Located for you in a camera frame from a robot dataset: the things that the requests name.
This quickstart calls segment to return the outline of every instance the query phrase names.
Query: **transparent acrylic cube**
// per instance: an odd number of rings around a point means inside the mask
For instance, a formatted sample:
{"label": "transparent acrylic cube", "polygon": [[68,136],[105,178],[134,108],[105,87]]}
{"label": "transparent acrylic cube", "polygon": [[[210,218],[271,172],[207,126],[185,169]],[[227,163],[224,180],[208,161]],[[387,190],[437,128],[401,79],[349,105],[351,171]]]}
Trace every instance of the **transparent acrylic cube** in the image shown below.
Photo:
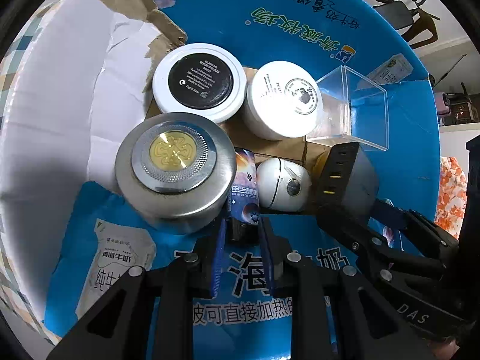
{"label": "transparent acrylic cube", "polygon": [[306,140],[325,146],[364,143],[364,150],[388,150],[388,104],[384,88],[348,66],[317,81],[323,118]]}

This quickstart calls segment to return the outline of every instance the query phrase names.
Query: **black power strip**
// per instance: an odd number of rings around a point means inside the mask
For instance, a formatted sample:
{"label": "black power strip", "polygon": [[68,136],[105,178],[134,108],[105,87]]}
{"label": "black power strip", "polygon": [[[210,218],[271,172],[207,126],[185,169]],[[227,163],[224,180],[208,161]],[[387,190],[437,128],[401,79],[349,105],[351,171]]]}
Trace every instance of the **black power strip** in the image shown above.
{"label": "black power strip", "polygon": [[330,150],[317,183],[317,204],[340,205],[367,224],[378,192],[378,176],[358,142]]}

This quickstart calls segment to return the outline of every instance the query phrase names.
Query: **usb port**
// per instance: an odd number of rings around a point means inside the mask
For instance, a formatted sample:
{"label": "usb port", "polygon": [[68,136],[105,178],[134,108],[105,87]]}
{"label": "usb port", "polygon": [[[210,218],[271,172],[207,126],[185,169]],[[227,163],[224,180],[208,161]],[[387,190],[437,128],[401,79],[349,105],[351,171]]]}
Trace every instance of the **usb port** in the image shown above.
{"label": "usb port", "polygon": [[335,190],[336,188],[335,187],[327,187],[327,189],[325,191],[323,191],[323,193],[327,194],[327,195],[335,195]]}

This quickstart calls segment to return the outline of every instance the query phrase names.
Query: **screw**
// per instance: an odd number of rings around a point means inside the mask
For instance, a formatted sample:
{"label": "screw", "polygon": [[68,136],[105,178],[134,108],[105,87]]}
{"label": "screw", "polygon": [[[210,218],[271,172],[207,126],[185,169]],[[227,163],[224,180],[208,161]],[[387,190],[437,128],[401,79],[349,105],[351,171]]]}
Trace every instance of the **screw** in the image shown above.
{"label": "screw", "polygon": [[385,279],[386,281],[391,281],[392,280],[392,273],[390,271],[387,271],[387,269],[382,269],[380,271],[380,276]]}
{"label": "screw", "polygon": [[143,269],[141,266],[133,266],[128,270],[128,274],[135,278],[136,276],[140,276],[143,273]]}
{"label": "screw", "polygon": [[460,299],[456,299],[454,301],[454,305],[455,307],[458,309],[458,310],[462,310],[463,309],[463,302],[460,300]]}
{"label": "screw", "polygon": [[198,261],[198,254],[196,253],[187,253],[186,255],[183,256],[183,259],[187,263],[196,263]]}
{"label": "screw", "polygon": [[286,258],[292,263],[298,263],[302,259],[302,255],[293,251],[286,255]]}
{"label": "screw", "polygon": [[354,266],[351,266],[351,265],[345,265],[342,268],[342,271],[347,276],[355,276],[356,273],[357,273],[357,269]]}

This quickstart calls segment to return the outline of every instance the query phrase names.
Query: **metal mesh ring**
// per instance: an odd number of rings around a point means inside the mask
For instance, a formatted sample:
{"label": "metal mesh ring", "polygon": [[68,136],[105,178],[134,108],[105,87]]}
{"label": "metal mesh ring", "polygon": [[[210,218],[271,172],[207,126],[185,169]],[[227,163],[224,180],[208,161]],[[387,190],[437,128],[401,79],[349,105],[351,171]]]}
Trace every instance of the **metal mesh ring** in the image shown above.
{"label": "metal mesh ring", "polygon": [[[162,133],[179,131],[191,136],[196,145],[193,163],[179,171],[164,171],[150,159],[150,146]],[[165,122],[144,132],[132,152],[132,168],[146,187],[157,192],[181,192],[195,188],[210,176],[217,160],[215,145],[208,134],[198,126],[179,121]]]}

